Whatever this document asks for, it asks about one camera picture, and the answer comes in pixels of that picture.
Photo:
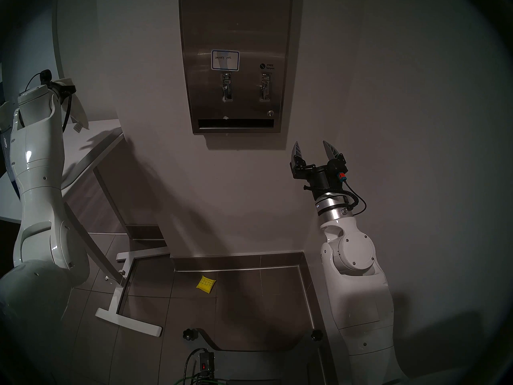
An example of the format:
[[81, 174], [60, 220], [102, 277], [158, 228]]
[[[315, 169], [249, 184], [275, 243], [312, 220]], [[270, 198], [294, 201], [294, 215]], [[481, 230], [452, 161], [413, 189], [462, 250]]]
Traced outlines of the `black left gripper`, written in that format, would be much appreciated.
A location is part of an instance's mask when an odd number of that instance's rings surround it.
[[56, 95], [60, 105], [76, 93], [75, 85], [61, 85], [57, 82], [47, 82], [47, 87]]

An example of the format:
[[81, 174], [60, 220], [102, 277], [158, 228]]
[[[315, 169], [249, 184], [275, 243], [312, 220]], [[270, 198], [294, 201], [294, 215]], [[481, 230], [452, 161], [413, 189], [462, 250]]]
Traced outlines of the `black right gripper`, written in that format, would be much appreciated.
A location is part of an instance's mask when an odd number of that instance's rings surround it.
[[338, 160], [339, 162], [328, 162], [323, 166], [307, 165], [298, 141], [294, 143], [291, 152], [290, 167], [293, 178], [306, 180], [309, 186], [305, 186], [304, 189], [310, 190], [314, 199], [326, 193], [340, 193], [343, 186], [339, 175], [348, 172], [344, 156], [326, 140], [323, 140], [323, 147], [328, 161]]

